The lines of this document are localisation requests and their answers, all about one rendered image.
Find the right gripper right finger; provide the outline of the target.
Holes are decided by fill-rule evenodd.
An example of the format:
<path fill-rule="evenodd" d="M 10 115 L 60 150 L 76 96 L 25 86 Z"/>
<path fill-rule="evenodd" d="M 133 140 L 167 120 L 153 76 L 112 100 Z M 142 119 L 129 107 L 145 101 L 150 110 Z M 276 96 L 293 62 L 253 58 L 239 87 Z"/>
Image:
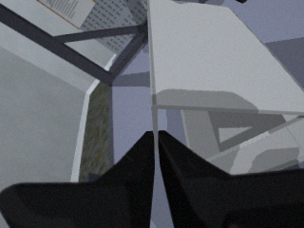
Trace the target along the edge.
<path fill-rule="evenodd" d="M 230 175 L 165 130 L 158 132 L 174 228 L 222 228 L 230 211 L 304 202 L 304 168 Z"/>

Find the white ruled paper sheet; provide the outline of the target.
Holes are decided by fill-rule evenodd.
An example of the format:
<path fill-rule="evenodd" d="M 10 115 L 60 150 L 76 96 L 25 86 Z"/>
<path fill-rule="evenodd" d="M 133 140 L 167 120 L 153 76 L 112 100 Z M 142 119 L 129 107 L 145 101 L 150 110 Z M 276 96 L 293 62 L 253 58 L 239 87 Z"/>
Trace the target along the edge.
<path fill-rule="evenodd" d="M 94 5 L 92 0 L 39 0 L 50 9 L 80 28 Z"/>

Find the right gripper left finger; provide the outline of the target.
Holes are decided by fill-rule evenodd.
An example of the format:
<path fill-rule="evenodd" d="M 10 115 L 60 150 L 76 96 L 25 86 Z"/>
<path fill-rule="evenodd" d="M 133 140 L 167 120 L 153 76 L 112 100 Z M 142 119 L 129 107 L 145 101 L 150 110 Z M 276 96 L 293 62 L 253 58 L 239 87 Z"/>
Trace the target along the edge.
<path fill-rule="evenodd" d="M 153 131 L 94 182 L 21 182 L 0 192 L 9 228 L 150 228 Z"/>

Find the grey perforated panel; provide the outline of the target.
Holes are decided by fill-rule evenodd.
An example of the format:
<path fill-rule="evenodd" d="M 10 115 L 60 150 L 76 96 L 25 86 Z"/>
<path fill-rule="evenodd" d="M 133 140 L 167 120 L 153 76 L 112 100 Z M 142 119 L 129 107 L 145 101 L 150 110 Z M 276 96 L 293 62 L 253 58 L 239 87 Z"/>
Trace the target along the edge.
<path fill-rule="evenodd" d="M 135 0 L 115 28 L 138 26 L 147 16 L 147 0 Z M 115 54 L 123 48 L 132 34 L 107 37 L 103 46 Z"/>
<path fill-rule="evenodd" d="M 113 29 L 135 0 L 94 0 L 96 4 L 80 27 L 82 31 Z"/>

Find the white box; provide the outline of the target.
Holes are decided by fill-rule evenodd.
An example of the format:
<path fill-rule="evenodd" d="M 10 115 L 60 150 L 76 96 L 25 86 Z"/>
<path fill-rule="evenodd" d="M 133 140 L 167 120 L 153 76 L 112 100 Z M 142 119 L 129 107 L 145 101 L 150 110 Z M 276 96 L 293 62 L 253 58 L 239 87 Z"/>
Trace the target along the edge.
<path fill-rule="evenodd" d="M 304 89 L 231 8 L 147 0 L 147 20 L 155 151 L 158 109 L 175 109 L 187 147 L 230 175 L 304 162 Z"/>

